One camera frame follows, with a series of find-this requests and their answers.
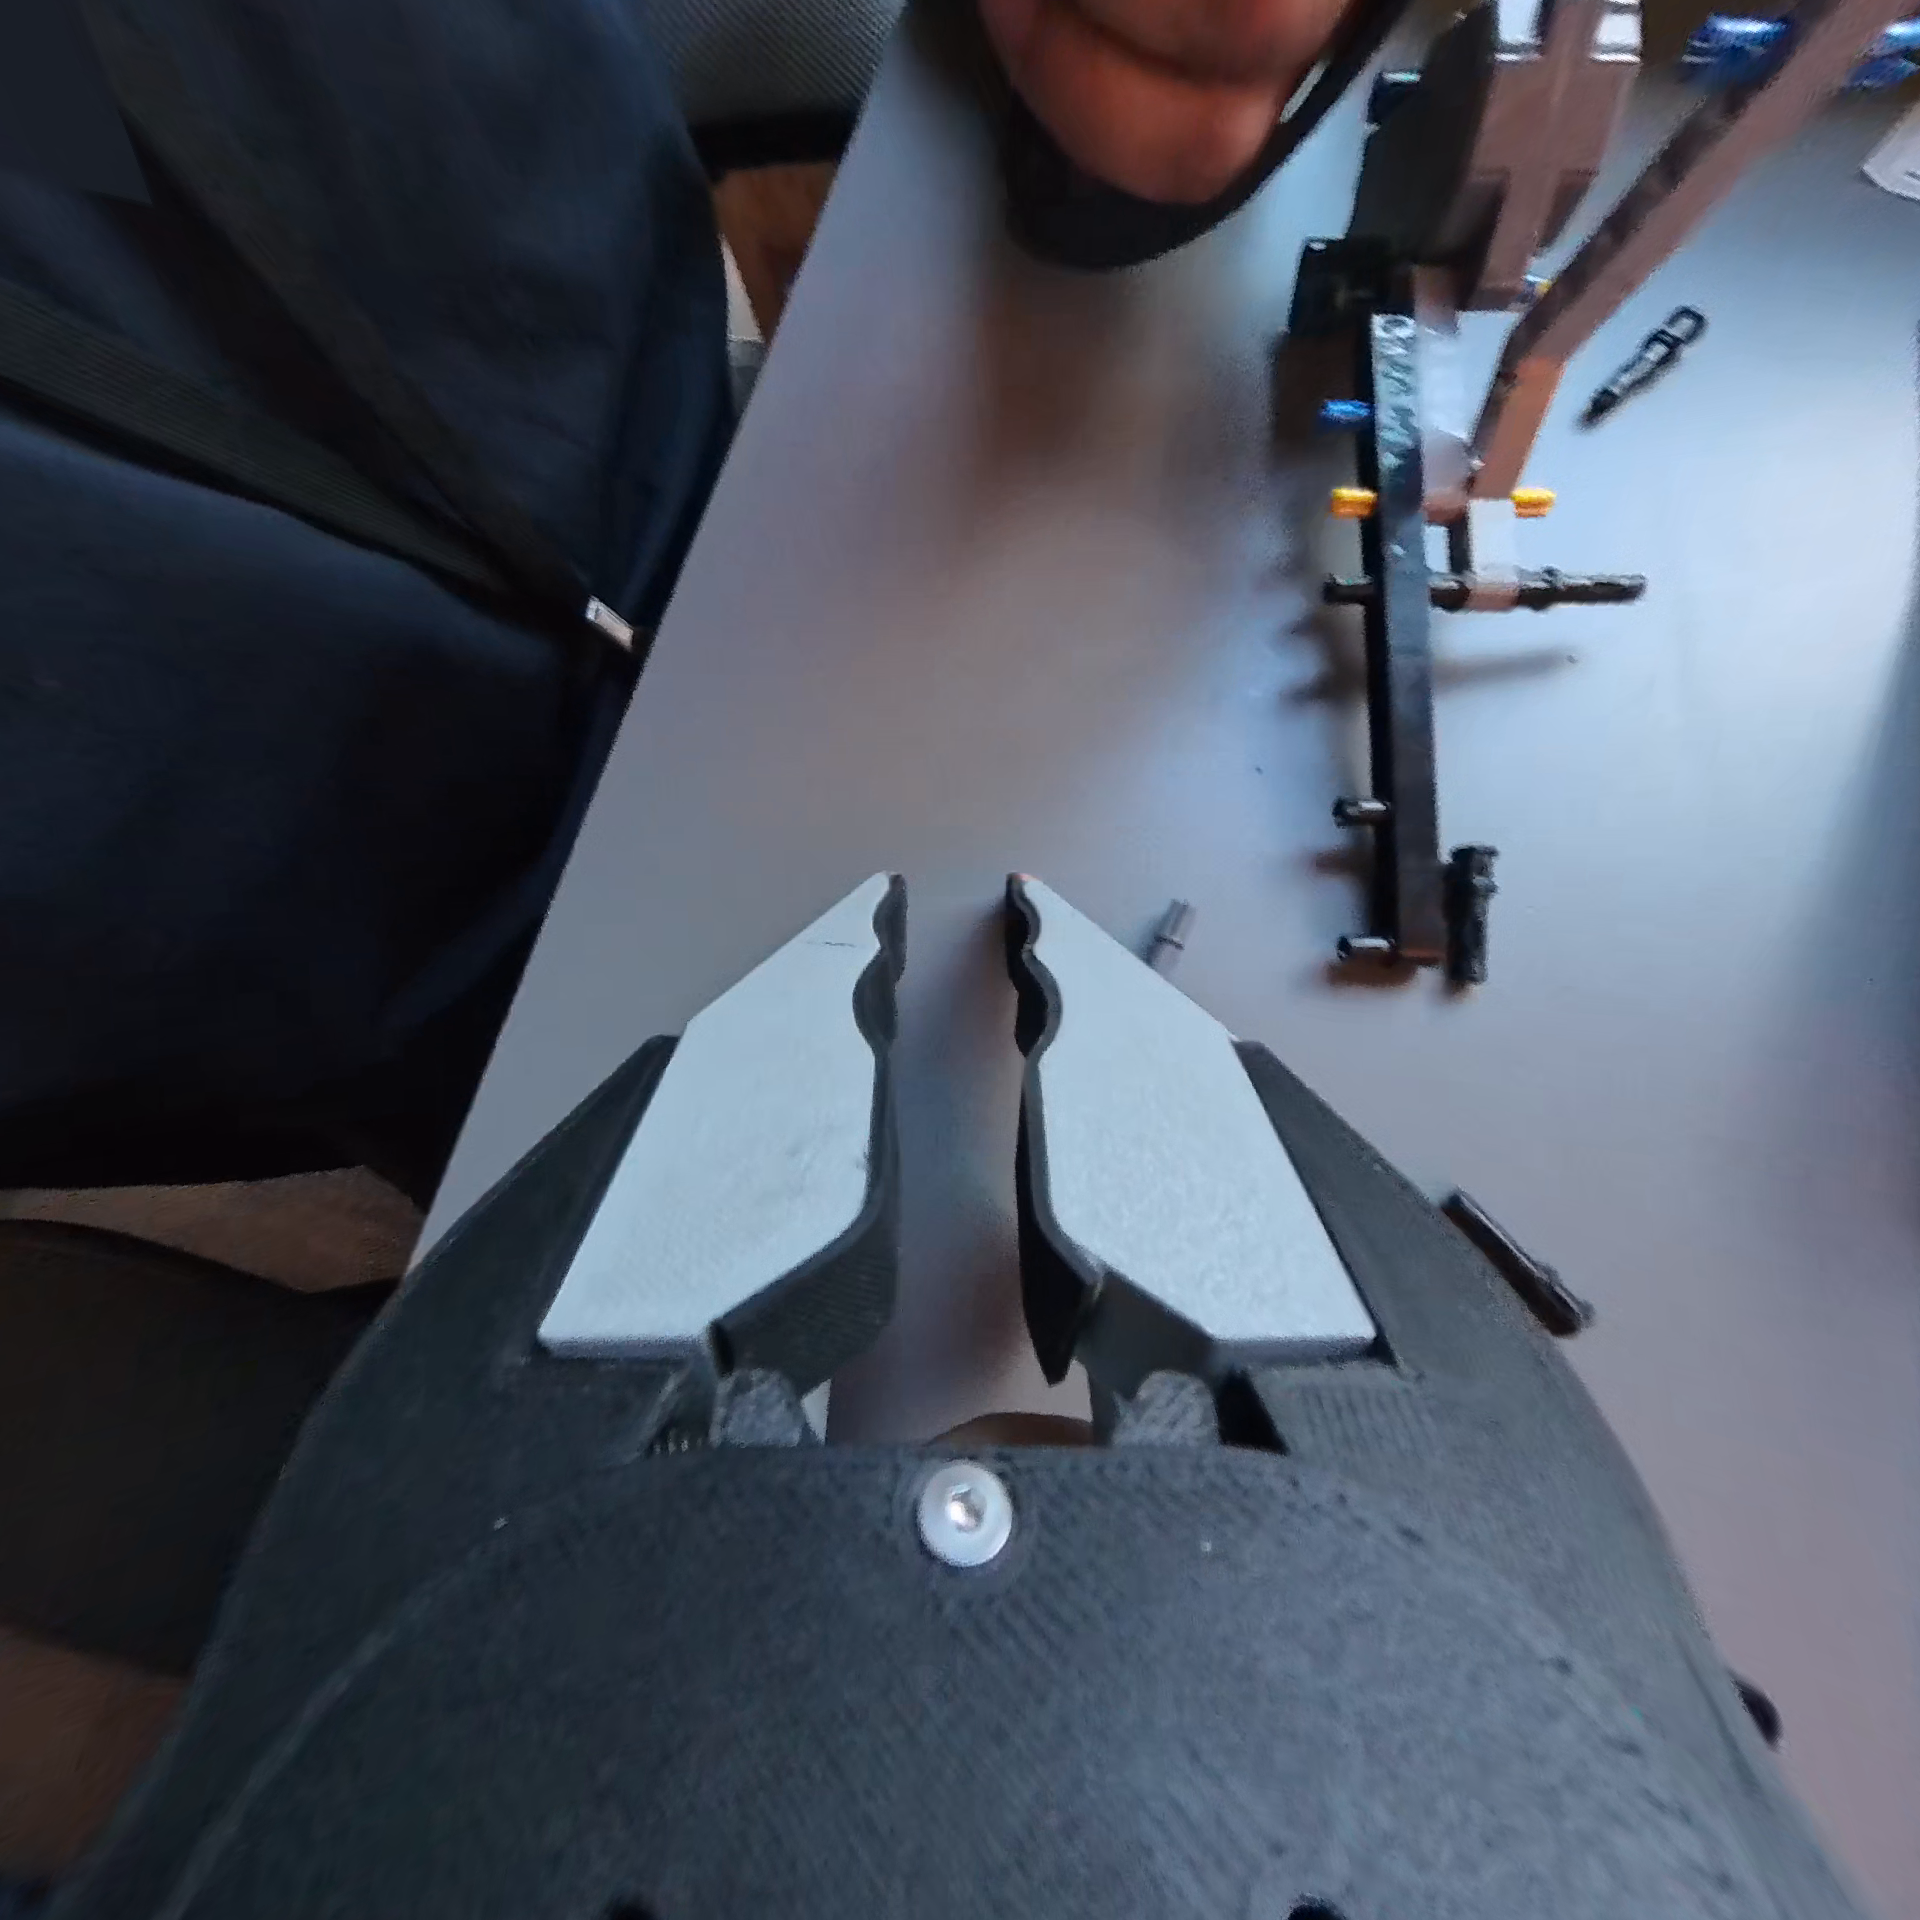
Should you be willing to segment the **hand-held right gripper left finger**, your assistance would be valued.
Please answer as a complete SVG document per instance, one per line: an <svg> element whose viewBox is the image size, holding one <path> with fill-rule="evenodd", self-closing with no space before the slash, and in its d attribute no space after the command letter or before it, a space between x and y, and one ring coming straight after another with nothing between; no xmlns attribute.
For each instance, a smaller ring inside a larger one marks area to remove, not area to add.
<svg viewBox="0 0 1920 1920"><path fill-rule="evenodd" d="M904 960L906 882L878 872L548 1135L546 1357L823 1391L876 1344L900 1276Z"/></svg>

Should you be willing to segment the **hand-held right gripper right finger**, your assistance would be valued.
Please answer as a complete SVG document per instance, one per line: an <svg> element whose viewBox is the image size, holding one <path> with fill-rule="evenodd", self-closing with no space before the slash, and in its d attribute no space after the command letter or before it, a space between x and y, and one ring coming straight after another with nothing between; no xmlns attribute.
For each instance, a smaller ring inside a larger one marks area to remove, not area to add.
<svg viewBox="0 0 1920 1920"><path fill-rule="evenodd" d="M1236 1035L1095 920L1008 878L1022 1308L1047 1381L1222 1383L1354 1361L1380 1328Z"/></svg>

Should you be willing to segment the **black lego axle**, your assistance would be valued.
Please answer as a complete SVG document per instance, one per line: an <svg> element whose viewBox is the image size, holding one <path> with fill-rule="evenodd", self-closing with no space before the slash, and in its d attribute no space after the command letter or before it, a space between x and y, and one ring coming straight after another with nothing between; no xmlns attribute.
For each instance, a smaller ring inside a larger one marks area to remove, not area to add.
<svg viewBox="0 0 1920 1920"><path fill-rule="evenodd" d="M1557 1268L1529 1252L1465 1190L1455 1188L1443 1200L1441 1212L1495 1268L1549 1336L1577 1338L1595 1326L1595 1306L1579 1296Z"/></svg>

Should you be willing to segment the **black lego axle pin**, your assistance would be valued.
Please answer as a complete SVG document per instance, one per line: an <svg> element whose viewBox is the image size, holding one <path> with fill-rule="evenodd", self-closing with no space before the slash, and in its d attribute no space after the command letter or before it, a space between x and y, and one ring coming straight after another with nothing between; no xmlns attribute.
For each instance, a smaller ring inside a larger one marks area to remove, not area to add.
<svg viewBox="0 0 1920 1920"><path fill-rule="evenodd" d="M1499 850L1455 848L1445 870L1447 979L1453 989L1475 989L1491 971L1491 918L1499 896Z"/></svg>

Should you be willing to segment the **black and grey lego assembly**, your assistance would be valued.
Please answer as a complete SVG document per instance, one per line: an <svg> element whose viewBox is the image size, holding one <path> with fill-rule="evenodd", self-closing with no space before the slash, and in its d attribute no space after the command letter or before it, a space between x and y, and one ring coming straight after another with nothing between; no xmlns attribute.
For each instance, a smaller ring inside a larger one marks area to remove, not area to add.
<svg viewBox="0 0 1920 1920"><path fill-rule="evenodd" d="M1686 54L1696 106L1541 277L1616 144L1640 58L1640 5L1465 5L1419 68L1376 78L1352 223L1300 259L1290 337L1350 343L1358 373L1358 394L1320 414L1358 452L1330 514L1358 528L1362 576L1324 584L1328 607L1362 619L1370 735L1368 792L1332 808L1374 850L1346 970L1447 977L1433 617L1644 595L1640 576L1515 558L1517 528L1553 508L1523 478L1573 359L1837 94L1917 68L1917 5L1712 18Z"/></svg>

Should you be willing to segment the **black lego connector piece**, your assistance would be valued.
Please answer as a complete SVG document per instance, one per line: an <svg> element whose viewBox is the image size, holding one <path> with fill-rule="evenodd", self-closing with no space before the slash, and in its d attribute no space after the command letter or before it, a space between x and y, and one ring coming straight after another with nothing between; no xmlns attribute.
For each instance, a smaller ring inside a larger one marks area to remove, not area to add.
<svg viewBox="0 0 1920 1920"><path fill-rule="evenodd" d="M1694 305L1674 309L1587 400L1579 426L1595 430L1632 398L1658 385L1706 333L1710 321Z"/></svg>

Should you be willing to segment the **person's dark navy torso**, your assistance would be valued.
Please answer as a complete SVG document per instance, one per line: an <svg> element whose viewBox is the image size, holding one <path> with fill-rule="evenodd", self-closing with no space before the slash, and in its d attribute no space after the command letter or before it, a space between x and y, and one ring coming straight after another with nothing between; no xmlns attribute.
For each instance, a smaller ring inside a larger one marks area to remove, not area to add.
<svg viewBox="0 0 1920 1920"><path fill-rule="evenodd" d="M644 5L80 5L148 202L5 287L433 516L532 607L5 396L5 1188L437 1186L733 438Z"/></svg>

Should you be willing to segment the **person's leg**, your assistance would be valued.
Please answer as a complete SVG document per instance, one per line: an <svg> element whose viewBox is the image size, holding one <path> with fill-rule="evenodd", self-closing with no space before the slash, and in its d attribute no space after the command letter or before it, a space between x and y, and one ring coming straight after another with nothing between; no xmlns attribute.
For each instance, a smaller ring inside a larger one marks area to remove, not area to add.
<svg viewBox="0 0 1920 1920"><path fill-rule="evenodd" d="M45 1909L160 1749L419 1238L369 1172L5 1194L5 1917Z"/></svg>

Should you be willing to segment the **grey fabric chair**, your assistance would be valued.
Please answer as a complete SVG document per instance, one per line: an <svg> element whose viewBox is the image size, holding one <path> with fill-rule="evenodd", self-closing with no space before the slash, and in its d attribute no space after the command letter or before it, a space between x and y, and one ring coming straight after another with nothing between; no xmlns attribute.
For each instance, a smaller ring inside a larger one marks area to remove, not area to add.
<svg viewBox="0 0 1920 1920"><path fill-rule="evenodd" d="M709 180L838 164L902 3L649 3Z"/></svg>

